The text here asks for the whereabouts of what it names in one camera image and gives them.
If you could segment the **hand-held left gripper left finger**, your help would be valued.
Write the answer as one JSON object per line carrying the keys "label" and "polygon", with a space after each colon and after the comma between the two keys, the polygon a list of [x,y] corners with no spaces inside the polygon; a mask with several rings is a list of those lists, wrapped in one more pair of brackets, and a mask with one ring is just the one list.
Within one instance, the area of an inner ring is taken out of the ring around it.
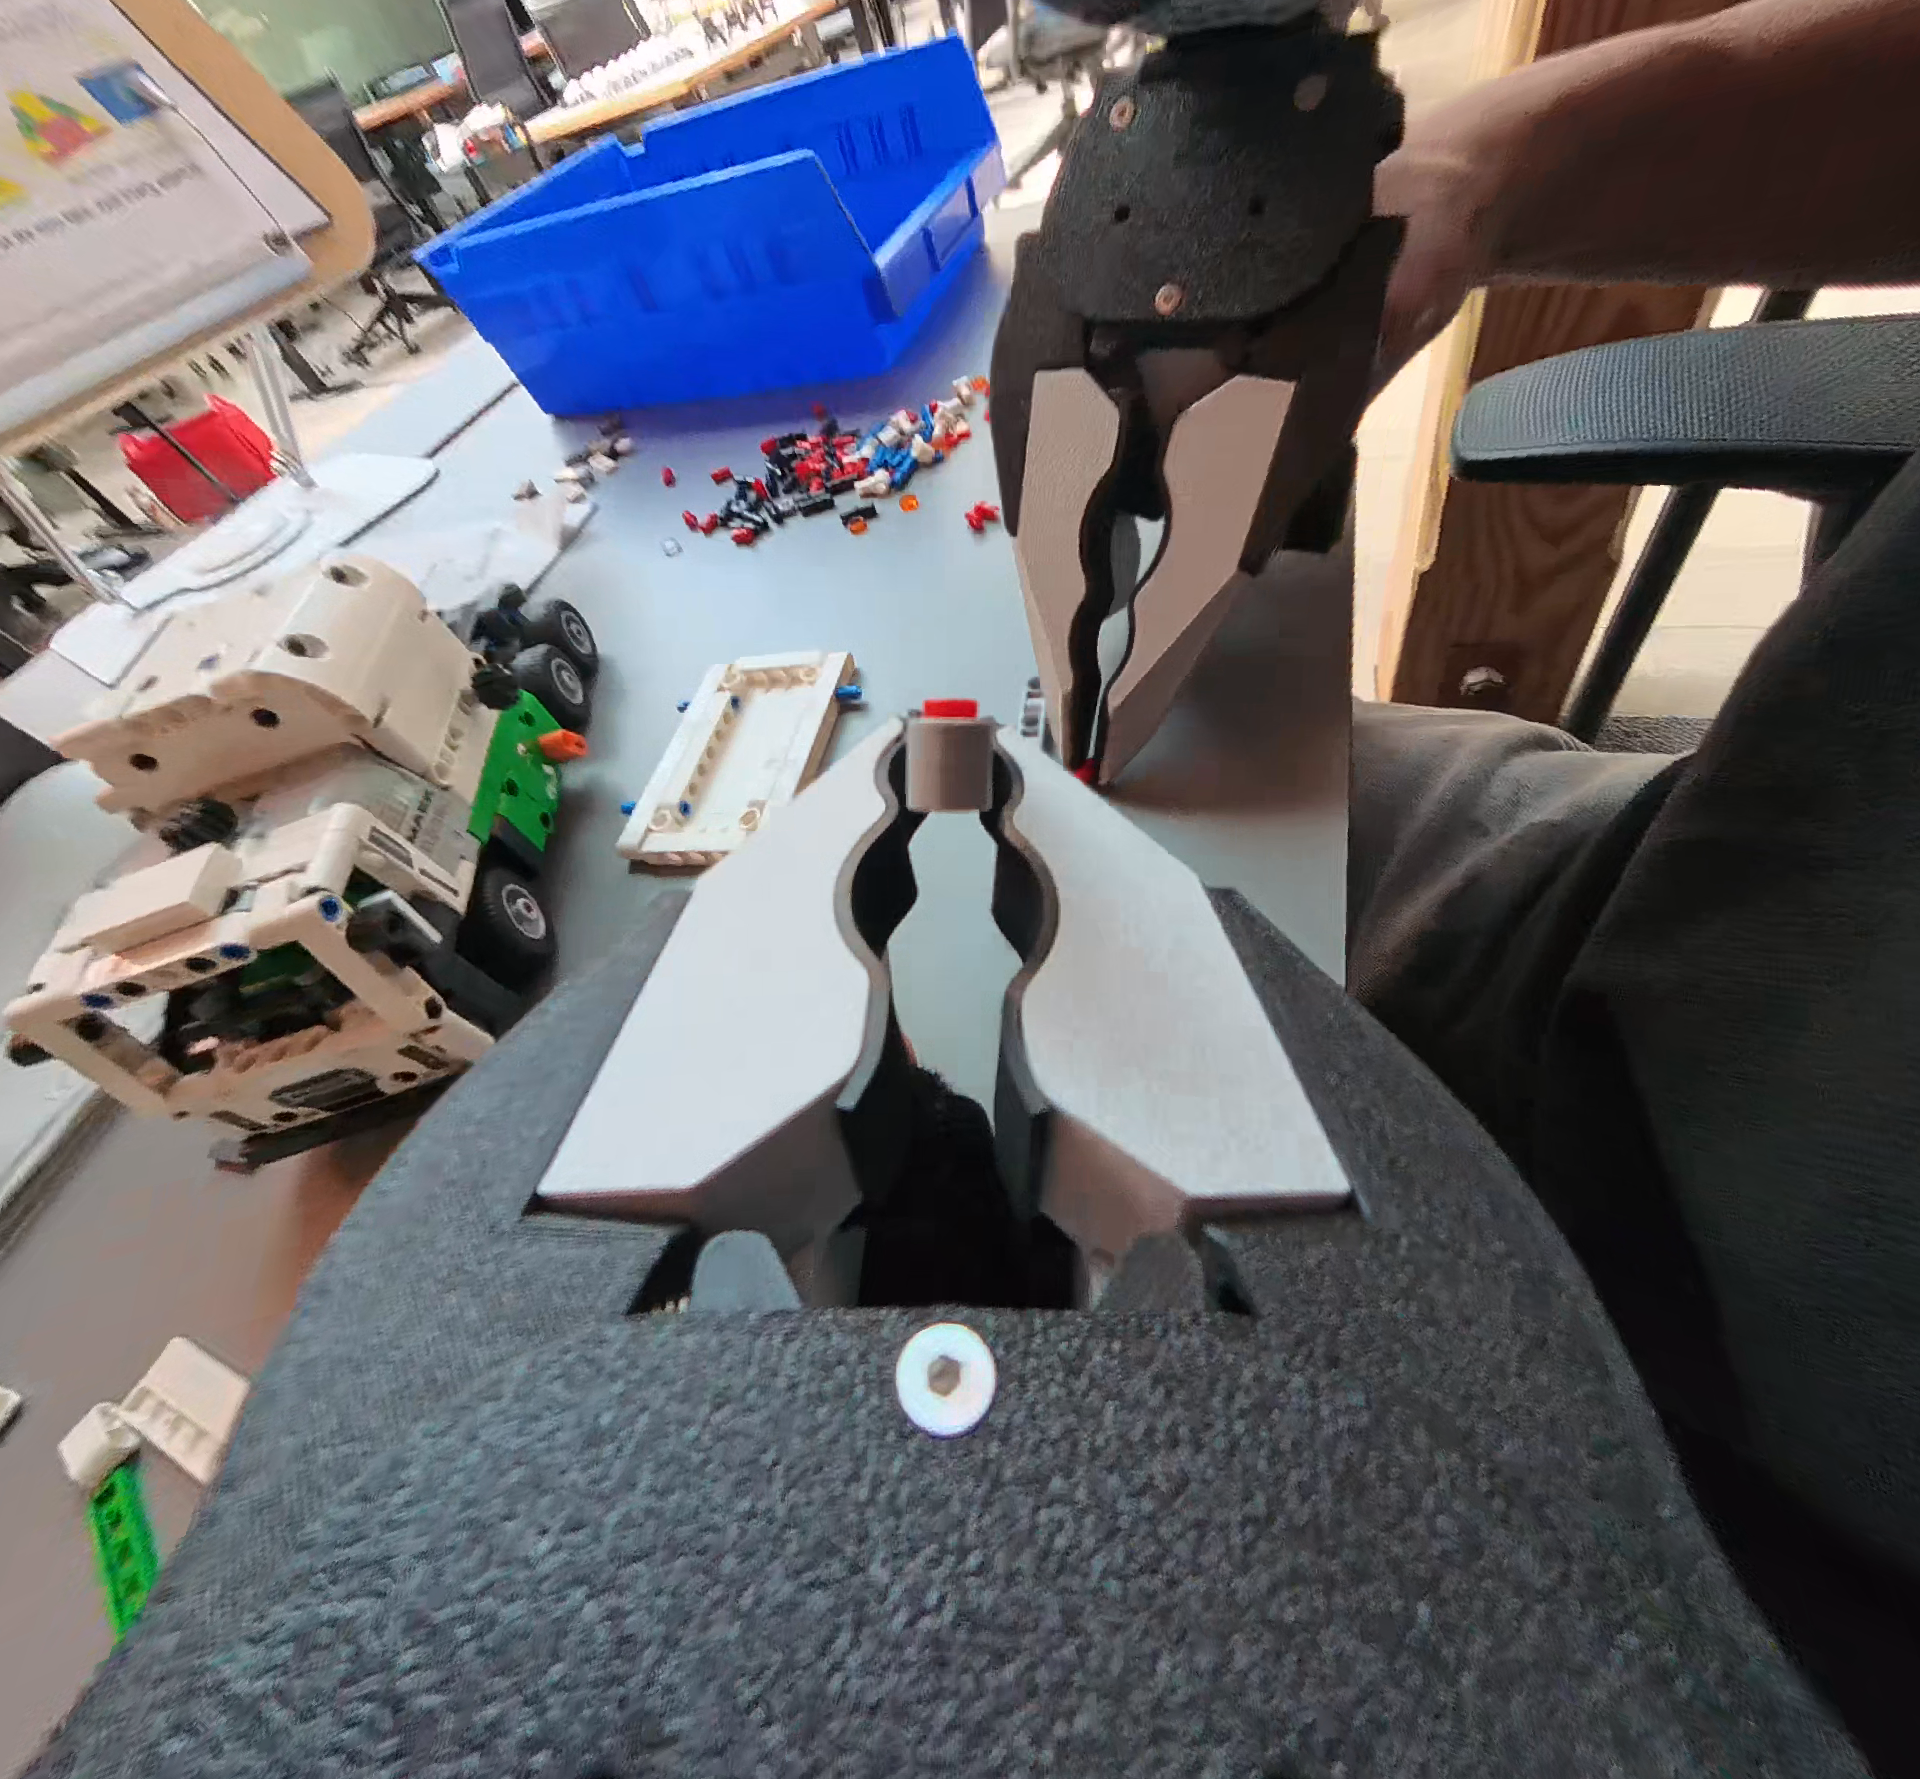
{"label": "hand-held left gripper left finger", "polygon": [[843,1227],[900,1172],[890,942],[919,899],[905,719],[882,724],[686,891],[536,1187],[567,1216],[762,1235],[849,1306]]}

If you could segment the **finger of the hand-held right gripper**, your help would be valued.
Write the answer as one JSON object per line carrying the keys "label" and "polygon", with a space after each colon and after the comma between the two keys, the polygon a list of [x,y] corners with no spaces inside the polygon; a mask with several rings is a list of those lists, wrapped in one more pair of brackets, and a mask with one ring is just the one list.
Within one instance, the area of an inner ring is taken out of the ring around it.
{"label": "finger of the hand-held right gripper", "polygon": [[1117,781],[1158,734],[1243,589],[1241,557],[1296,389],[1286,380],[1236,375],[1170,426],[1162,460],[1168,512],[1107,688],[1102,781]]}
{"label": "finger of the hand-held right gripper", "polygon": [[1049,726],[1069,769],[1092,756],[1097,638],[1113,602],[1097,545],[1117,467],[1120,407],[1088,370],[1035,375],[1019,504],[1019,574]]}

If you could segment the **green white lego truck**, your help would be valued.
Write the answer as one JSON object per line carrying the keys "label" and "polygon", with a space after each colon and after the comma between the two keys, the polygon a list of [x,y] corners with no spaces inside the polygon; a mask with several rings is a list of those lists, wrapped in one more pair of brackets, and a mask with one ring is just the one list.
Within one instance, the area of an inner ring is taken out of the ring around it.
{"label": "green white lego truck", "polygon": [[354,552],[175,617],[54,740],[138,840],[7,1003],[9,1059],[216,1122],[238,1172],[440,1095],[558,964],[598,664],[565,600],[446,617]]}

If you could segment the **green lego beam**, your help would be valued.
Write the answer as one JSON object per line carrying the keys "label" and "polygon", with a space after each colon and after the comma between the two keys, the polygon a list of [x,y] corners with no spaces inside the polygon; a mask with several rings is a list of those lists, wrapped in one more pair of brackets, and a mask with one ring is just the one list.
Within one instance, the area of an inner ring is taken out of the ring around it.
{"label": "green lego beam", "polygon": [[86,1525],[111,1640],[119,1647],[161,1567],[138,1456],[123,1458],[90,1490]]}

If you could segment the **person's right hand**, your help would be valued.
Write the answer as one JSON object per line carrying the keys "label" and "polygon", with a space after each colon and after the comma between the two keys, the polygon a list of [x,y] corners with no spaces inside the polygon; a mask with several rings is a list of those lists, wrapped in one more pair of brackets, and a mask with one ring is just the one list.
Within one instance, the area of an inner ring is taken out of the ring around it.
{"label": "person's right hand", "polygon": [[1410,121],[1379,162],[1372,207],[1402,239],[1385,285],[1374,357],[1384,389],[1493,276],[1517,150],[1526,128],[1505,80],[1474,85]]}

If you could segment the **blue plastic bin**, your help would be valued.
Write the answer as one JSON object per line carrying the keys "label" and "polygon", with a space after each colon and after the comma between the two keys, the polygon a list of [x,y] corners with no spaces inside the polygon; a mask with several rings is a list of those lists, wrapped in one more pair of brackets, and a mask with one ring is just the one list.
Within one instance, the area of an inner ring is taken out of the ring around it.
{"label": "blue plastic bin", "polygon": [[888,372],[1005,186],[963,36],[604,137],[418,250],[551,417]]}

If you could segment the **instruction booklet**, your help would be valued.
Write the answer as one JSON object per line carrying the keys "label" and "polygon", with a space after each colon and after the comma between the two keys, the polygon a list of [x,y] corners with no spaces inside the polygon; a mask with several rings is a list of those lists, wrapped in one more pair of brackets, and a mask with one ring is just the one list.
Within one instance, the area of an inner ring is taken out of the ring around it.
{"label": "instruction booklet", "polygon": [[584,530],[596,501],[560,491],[514,501],[509,517],[403,529],[367,556],[396,567],[444,619],[483,609],[504,589],[528,594]]}

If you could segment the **long wooden desk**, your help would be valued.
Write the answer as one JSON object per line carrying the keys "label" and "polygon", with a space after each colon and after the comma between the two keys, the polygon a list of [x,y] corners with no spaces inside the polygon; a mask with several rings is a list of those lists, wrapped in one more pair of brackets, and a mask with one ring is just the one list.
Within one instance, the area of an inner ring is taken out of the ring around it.
{"label": "long wooden desk", "polygon": [[[935,1],[942,26],[955,26],[957,0]],[[561,72],[556,39],[527,34],[500,60],[500,96],[483,94],[461,53],[446,63],[444,78],[358,105],[353,119],[362,134],[379,136],[449,119],[457,105],[498,106],[528,144],[561,146],[826,63],[824,28],[836,18],[849,20],[865,55],[890,50],[893,24],[886,0],[764,0],[752,24],[711,39],[709,28],[727,14],[724,0],[694,0],[665,43],[642,41],[584,72],[565,72],[558,94],[546,82]]]}

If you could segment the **person's grey trousers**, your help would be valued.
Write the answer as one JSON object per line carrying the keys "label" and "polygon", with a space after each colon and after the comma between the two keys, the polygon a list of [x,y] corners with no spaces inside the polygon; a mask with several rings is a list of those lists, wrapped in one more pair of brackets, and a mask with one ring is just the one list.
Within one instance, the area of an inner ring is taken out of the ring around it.
{"label": "person's grey trousers", "polygon": [[1915,460],[1678,756],[1357,700],[1354,996],[1573,1246],[1875,1774],[1915,1774]]}

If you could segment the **black office chair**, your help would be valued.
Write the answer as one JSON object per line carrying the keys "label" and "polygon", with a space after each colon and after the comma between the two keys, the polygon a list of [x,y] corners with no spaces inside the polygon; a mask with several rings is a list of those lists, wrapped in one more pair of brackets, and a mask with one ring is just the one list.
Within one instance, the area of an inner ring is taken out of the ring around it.
{"label": "black office chair", "polygon": [[549,105],[509,0],[436,0],[478,106],[498,106],[525,122]]}
{"label": "black office chair", "polygon": [[518,0],[565,80],[647,41],[629,0]]}

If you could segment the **white stand base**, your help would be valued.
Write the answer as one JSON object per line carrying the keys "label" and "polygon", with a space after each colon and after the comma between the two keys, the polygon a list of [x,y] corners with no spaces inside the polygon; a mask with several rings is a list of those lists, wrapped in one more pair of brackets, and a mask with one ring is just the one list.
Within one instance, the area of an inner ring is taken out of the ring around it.
{"label": "white stand base", "polygon": [[304,569],[427,491],[440,469],[421,455],[345,453],[280,476],[186,535],[157,563],[69,619],[45,653],[111,687],[175,615],[243,596]]}

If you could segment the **red plastic bin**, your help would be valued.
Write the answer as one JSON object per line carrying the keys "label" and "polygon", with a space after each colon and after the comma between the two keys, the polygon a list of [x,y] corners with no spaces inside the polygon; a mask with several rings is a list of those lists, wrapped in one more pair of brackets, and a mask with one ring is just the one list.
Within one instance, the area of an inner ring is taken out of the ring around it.
{"label": "red plastic bin", "polygon": [[164,524],[199,526],[226,519],[276,476],[272,437],[233,400],[208,396],[199,409],[166,423],[134,401],[113,409],[123,423],[117,449]]}

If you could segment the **printed instruction sheet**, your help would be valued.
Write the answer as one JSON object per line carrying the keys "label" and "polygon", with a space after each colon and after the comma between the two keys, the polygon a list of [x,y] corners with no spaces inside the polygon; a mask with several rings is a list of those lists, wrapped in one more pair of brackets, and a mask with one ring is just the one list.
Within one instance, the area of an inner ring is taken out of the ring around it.
{"label": "printed instruction sheet", "polygon": [[304,285],[324,214],[113,0],[3,0],[4,430]]}

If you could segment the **white lego frame panel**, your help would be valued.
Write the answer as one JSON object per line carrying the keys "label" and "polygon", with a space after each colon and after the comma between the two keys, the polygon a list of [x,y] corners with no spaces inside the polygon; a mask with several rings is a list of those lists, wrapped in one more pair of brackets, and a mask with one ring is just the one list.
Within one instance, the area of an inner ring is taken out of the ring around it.
{"label": "white lego frame panel", "polygon": [[849,649],[715,662],[616,840],[629,866],[701,871],[752,840],[820,770],[843,712],[863,700]]}

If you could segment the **wooden post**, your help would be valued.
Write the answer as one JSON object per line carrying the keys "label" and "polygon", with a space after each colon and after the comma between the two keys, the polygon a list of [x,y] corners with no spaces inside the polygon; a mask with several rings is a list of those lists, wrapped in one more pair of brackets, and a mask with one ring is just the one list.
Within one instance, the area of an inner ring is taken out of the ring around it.
{"label": "wooden post", "polygon": [[[1478,82],[1533,60],[1740,0],[1482,0]],[[1400,702],[1482,702],[1549,719],[1614,585],[1638,500],[1622,485],[1485,485],[1449,471],[1452,421],[1484,380],[1538,359],[1702,323],[1707,287],[1528,285],[1467,301],[1428,369],[1372,683]]]}

